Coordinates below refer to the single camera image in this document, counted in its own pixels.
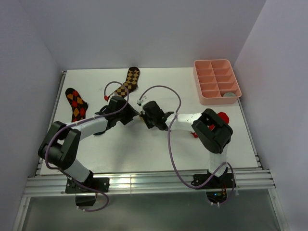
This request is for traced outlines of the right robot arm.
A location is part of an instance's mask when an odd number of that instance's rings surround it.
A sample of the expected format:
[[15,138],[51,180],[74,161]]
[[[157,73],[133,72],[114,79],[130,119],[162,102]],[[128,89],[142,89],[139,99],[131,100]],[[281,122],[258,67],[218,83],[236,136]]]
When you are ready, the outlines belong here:
[[212,187],[220,187],[225,181],[227,169],[227,150],[233,134],[232,128],[212,109],[201,113],[178,114],[165,113],[155,101],[141,99],[141,117],[146,126],[167,131],[168,148],[171,148],[170,134],[174,130],[194,133],[202,145],[209,151],[208,182]]

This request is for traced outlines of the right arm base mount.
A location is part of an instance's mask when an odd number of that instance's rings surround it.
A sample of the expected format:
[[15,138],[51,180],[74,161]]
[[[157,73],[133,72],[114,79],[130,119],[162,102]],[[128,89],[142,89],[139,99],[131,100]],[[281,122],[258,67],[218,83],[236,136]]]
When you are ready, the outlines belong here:
[[228,173],[228,170],[222,174],[222,176],[213,176],[206,185],[198,188],[206,190],[206,196],[210,204],[221,205],[226,202],[228,196],[234,192],[236,188],[236,182],[232,173]]

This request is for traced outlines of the grey ankle sock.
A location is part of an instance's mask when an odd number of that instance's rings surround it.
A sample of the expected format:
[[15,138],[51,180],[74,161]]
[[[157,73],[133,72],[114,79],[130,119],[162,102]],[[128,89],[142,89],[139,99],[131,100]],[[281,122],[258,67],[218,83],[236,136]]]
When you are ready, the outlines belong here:
[[226,92],[223,94],[223,97],[225,98],[236,97],[236,94],[233,92]]

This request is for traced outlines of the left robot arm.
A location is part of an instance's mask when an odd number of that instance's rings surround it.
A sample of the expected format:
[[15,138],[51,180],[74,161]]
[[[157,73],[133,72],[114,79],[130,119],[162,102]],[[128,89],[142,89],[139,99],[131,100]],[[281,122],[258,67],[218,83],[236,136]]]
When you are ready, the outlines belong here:
[[76,186],[82,192],[89,192],[94,186],[93,173],[77,160],[79,142],[92,135],[102,135],[117,122],[126,125],[139,113],[123,98],[113,96],[109,104],[93,117],[77,122],[52,123],[38,155],[46,164],[52,164],[64,174],[77,180]]

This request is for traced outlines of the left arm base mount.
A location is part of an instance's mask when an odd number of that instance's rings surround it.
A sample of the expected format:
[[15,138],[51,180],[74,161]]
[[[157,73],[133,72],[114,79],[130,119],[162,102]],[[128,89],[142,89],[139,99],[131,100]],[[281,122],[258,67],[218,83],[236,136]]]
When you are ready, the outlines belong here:
[[[74,179],[67,179],[65,193],[75,195],[75,204],[78,209],[85,212],[95,212],[102,210],[109,204],[109,197],[106,194],[109,190],[110,179],[107,177],[92,178],[88,182],[79,182]],[[96,203],[98,195],[101,194],[106,198],[102,207],[91,208]]]

